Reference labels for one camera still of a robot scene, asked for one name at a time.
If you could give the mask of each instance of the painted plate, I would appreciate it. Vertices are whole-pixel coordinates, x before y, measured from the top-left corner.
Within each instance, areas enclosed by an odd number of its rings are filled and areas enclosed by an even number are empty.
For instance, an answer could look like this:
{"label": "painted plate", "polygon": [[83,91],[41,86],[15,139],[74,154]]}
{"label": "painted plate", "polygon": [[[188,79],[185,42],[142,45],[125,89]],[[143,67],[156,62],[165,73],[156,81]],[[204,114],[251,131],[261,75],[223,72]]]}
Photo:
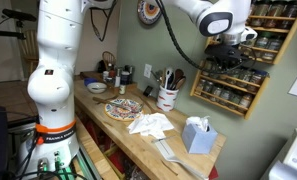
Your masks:
{"label": "painted plate", "polygon": [[145,1],[138,0],[138,16],[141,22],[151,25],[159,19],[160,15],[161,11],[158,7]]}
{"label": "painted plate", "polygon": [[[130,100],[130,99],[115,99],[112,100],[111,102],[116,103],[116,104],[121,104],[125,107],[129,107],[130,109],[135,109],[137,105],[139,105],[138,102]],[[105,113],[107,116],[115,119],[115,120],[120,120],[120,121],[133,121],[137,117],[140,116],[143,111],[140,113],[134,113],[131,112],[130,110],[126,110],[120,107],[116,107],[111,104],[106,104],[105,105]]]}

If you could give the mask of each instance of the tissue box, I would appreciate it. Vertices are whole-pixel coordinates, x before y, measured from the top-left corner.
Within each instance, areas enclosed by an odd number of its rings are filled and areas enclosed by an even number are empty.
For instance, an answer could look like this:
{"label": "tissue box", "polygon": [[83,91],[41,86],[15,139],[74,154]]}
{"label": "tissue box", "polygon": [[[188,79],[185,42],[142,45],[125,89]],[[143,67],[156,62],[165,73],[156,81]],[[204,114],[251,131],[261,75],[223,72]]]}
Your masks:
{"label": "tissue box", "polygon": [[196,124],[188,124],[182,133],[182,140],[188,153],[209,154],[216,141],[218,133],[209,125],[209,131],[204,132]]}

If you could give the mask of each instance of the spice rack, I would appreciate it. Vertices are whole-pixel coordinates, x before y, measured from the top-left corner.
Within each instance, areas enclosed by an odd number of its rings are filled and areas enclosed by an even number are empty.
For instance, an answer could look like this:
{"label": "spice rack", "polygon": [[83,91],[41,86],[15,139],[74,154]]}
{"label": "spice rack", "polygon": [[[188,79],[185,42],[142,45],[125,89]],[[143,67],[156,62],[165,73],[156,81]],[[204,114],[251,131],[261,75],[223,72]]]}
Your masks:
{"label": "spice rack", "polygon": [[[251,47],[254,51],[261,51],[261,52],[270,52],[276,54],[275,58],[272,61],[266,61],[262,58],[256,58],[256,61],[268,63],[268,64],[278,64],[284,55],[289,43],[291,42],[291,39],[293,38],[294,34],[297,31],[297,17],[296,18],[289,18],[289,17],[274,17],[274,16],[249,16],[249,19],[272,19],[272,20],[285,20],[285,21],[294,21],[291,29],[278,29],[278,28],[265,28],[265,27],[254,27],[254,26],[248,26],[252,29],[254,29],[257,32],[267,31],[271,33],[277,33],[277,34],[284,34],[285,40],[282,43],[282,46],[278,51],[264,49],[264,48],[257,48],[257,47]],[[219,42],[216,42],[213,37],[210,37],[207,39],[206,44],[217,44]]]}
{"label": "spice rack", "polygon": [[[204,100],[204,101],[206,101],[206,102],[208,102],[210,104],[214,104],[216,106],[219,106],[219,107],[221,107],[223,109],[226,109],[226,110],[228,110],[228,111],[230,111],[230,112],[232,112],[234,114],[237,114],[239,116],[242,116],[246,120],[249,119],[249,117],[250,117],[252,111],[254,110],[254,108],[255,108],[255,106],[256,106],[256,104],[257,104],[257,102],[258,102],[258,100],[259,100],[259,98],[260,98],[260,96],[261,96],[261,94],[263,92],[263,90],[267,86],[267,83],[268,83],[268,81],[270,79],[269,76],[266,76],[264,78],[262,84],[261,85],[258,85],[258,84],[254,84],[254,83],[251,83],[251,82],[243,81],[243,80],[240,80],[240,79],[237,79],[237,78],[233,78],[233,77],[230,77],[228,75],[223,75],[223,76],[225,76],[226,79],[231,79],[231,80],[234,80],[234,81],[239,81],[239,82],[245,83],[247,85],[255,86],[255,87],[258,88],[258,91],[252,92],[252,91],[248,91],[246,88],[242,88],[242,87],[239,87],[239,86],[236,86],[236,85],[229,84],[229,83],[227,83],[227,82],[225,82],[223,80],[213,79],[213,78],[211,78],[209,76],[204,76],[204,75],[201,74],[201,72],[202,72],[201,70],[198,70],[198,72],[196,74],[196,78],[195,78],[193,87],[191,89],[190,96],[194,96],[194,97],[200,98],[200,99],[202,99],[202,100]],[[213,82],[213,83],[221,84],[223,86],[230,87],[230,88],[232,88],[234,90],[238,90],[238,91],[242,91],[242,92],[245,92],[245,93],[249,93],[254,98],[253,98],[250,106],[248,108],[244,108],[243,106],[240,106],[239,104],[235,104],[235,103],[233,103],[231,101],[228,101],[226,99],[223,99],[223,98],[221,98],[219,96],[215,96],[215,95],[213,95],[211,93],[208,93],[208,92],[203,91],[202,89],[200,89],[198,87],[198,83],[199,83],[200,79],[204,79],[206,81],[210,81],[210,82]],[[230,109],[229,107],[227,107],[225,105],[222,105],[222,104],[220,104],[218,102],[211,101],[209,98],[203,97],[202,94],[206,94],[208,97],[214,97],[214,98],[216,98],[216,99],[218,99],[220,101],[224,101],[227,104],[234,105],[237,108],[242,109],[244,112],[239,112],[237,110]]]}

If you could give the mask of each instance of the wooden countertop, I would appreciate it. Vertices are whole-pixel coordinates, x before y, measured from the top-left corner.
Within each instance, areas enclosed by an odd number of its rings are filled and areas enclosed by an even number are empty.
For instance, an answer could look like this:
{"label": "wooden countertop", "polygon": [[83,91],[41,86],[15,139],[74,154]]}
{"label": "wooden countertop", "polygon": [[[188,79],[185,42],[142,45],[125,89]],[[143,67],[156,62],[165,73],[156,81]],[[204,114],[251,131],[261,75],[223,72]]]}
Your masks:
{"label": "wooden countertop", "polygon": [[[75,81],[75,104],[92,118],[150,179],[195,179],[194,175],[190,174],[179,164],[168,162],[163,158],[157,147],[151,143],[154,137],[141,136],[140,134],[130,135],[127,126],[131,121],[116,121],[108,117],[104,112],[104,104],[97,104],[97,102],[92,100],[94,96],[102,99],[113,97],[113,92],[115,92],[114,88],[111,88],[111,90],[108,89],[101,94],[92,94],[84,86],[82,80]],[[157,110],[153,98],[142,96],[138,90],[127,91],[125,95],[119,95],[118,98],[132,99],[142,103],[142,99],[138,97],[138,94],[147,100],[156,112],[163,113]],[[152,114],[146,105],[144,106],[144,112]],[[181,138],[187,116],[177,110],[164,114],[175,127],[173,130],[164,131],[166,136],[175,135],[174,138],[167,140],[168,145],[179,159],[208,176],[226,141],[226,137],[219,133],[209,154],[189,154]]]}
{"label": "wooden countertop", "polygon": [[[103,179],[109,179],[109,180],[119,179],[117,174],[112,169],[107,159],[104,157],[103,153],[100,151],[97,144],[91,138],[86,128],[80,122],[79,119],[77,119],[76,126],[77,126],[76,133],[77,133],[78,140],[85,147],[90,159],[92,160],[94,166],[98,170],[100,176]],[[82,173],[77,166],[76,166],[76,171],[78,173]]]}

